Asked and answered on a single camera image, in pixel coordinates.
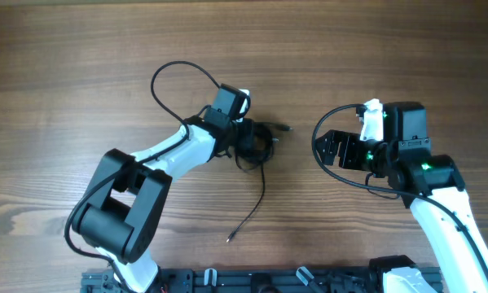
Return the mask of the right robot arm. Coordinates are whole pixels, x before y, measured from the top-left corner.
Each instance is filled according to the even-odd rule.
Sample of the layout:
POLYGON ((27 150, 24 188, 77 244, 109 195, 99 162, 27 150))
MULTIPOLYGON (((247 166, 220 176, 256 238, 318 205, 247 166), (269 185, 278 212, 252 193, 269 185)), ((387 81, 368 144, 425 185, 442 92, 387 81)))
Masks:
POLYGON ((454 160, 433 155, 418 102, 354 104, 360 133, 312 133, 318 166, 347 185, 401 199, 424 231, 452 292, 488 292, 488 248, 454 160))

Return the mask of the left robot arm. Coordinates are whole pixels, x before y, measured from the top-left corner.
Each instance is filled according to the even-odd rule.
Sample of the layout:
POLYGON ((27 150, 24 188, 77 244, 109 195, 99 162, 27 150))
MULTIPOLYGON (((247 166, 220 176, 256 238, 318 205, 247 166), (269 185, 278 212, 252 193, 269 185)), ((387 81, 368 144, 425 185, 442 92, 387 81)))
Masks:
POLYGON ((145 151, 129 155, 112 149, 100 160, 65 230, 96 248, 88 256, 106 260, 123 291, 147 292, 160 276, 148 247, 171 184, 229 148, 237 163, 262 168, 274 153, 273 135, 267 124, 251 119, 191 116, 176 134, 145 151))

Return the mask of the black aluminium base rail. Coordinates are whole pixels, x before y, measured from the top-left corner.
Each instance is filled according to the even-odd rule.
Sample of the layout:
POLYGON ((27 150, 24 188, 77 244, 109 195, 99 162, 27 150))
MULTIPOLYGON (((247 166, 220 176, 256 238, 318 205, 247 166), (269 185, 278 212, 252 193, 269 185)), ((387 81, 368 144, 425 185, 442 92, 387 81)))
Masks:
POLYGON ((380 292, 382 282, 367 267, 312 269, 314 280, 306 285, 293 269, 214 270, 164 269, 149 287, 150 292, 259 292, 272 286, 281 292, 380 292))

